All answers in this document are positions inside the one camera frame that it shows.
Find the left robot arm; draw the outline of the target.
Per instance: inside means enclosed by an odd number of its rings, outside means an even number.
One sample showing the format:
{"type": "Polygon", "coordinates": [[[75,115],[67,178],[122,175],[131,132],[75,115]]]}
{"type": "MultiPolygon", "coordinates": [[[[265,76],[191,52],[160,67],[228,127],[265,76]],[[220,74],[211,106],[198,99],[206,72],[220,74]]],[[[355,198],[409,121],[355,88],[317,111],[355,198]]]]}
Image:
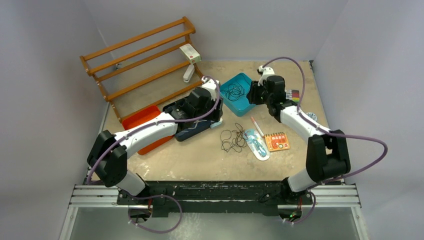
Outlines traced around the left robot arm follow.
{"type": "Polygon", "coordinates": [[[87,157],[87,184],[92,185],[93,175],[97,175],[104,186],[119,187],[138,205],[146,203],[150,187],[128,169],[128,159],[165,137],[190,138],[202,132],[206,123],[217,123],[222,115],[220,87],[208,82],[145,123],[116,133],[100,132],[87,157]]]}

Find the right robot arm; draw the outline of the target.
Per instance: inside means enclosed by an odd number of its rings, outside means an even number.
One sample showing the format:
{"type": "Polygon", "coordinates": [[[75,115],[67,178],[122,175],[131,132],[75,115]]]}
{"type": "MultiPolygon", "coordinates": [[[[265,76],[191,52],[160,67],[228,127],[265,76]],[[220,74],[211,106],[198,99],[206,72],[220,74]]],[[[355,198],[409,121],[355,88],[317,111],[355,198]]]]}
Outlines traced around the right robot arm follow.
{"type": "Polygon", "coordinates": [[[281,182],[282,200],[288,204],[300,198],[301,192],[330,178],[340,177],[351,170],[347,141],[341,130],[319,129],[299,105],[287,99],[285,80],[278,75],[262,83],[252,81],[246,98],[250,104],[265,104],[269,114],[279,123],[294,130],[307,144],[305,167],[281,182]]]}

